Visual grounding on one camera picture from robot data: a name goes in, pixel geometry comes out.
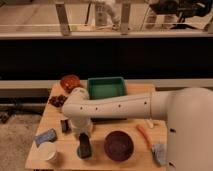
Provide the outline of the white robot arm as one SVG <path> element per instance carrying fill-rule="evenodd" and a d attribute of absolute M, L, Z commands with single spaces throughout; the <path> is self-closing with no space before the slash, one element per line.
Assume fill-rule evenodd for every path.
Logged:
<path fill-rule="evenodd" d="M 70 118 L 153 118 L 167 121 L 167 171 L 213 171 L 213 91 L 192 87 L 90 100 L 76 88 L 62 113 Z"/>

